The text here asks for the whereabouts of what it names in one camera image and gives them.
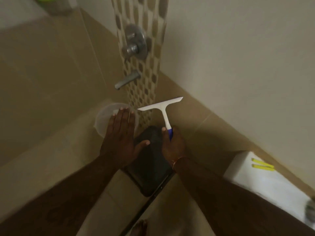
bracelet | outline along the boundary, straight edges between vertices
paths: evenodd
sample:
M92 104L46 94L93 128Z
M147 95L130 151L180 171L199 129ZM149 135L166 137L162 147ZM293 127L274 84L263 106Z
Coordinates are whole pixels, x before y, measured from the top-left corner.
M174 166L176 164L176 162L180 159L180 158L186 158L186 156L181 156L179 158L177 158L175 161L172 161L172 170L176 173L176 171L174 170Z

foot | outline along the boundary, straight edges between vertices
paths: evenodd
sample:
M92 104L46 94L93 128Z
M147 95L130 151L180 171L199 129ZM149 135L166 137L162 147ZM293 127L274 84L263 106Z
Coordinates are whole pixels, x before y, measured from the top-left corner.
M146 236L147 235L148 222L146 220L140 220L132 228L130 236Z

person's right hand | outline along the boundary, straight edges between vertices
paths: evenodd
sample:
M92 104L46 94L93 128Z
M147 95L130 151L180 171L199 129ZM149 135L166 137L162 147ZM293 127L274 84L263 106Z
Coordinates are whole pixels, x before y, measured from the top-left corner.
M182 157L186 157L186 144L177 127L173 127L173 138L170 141L168 131L162 127L162 153L171 166Z

person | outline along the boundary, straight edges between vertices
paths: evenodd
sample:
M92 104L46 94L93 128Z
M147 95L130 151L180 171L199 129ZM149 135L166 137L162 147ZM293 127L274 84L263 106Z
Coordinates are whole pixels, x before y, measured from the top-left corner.
M75 236L115 172L150 144L144 140L134 146L134 130L134 112L129 117L129 109L121 108L109 120L100 155L7 218L0 235ZM290 214L192 161L178 128L171 141L165 128L162 134L164 157L217 236L315 235ZM147 222L140 221L132 235L145 235L146 228Z

tiled floor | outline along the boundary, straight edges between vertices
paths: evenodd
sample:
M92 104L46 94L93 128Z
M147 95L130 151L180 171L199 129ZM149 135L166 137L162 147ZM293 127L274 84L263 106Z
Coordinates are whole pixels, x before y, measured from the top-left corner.
M97 157L102 138L93 124L100 106L0 168L0 221ZM146 200L135 184L118 171L78 235L119 235ZM177 176L143 217L150 222L148 235L183 235L184 231L191 233L185 235L210 235L207 221Z

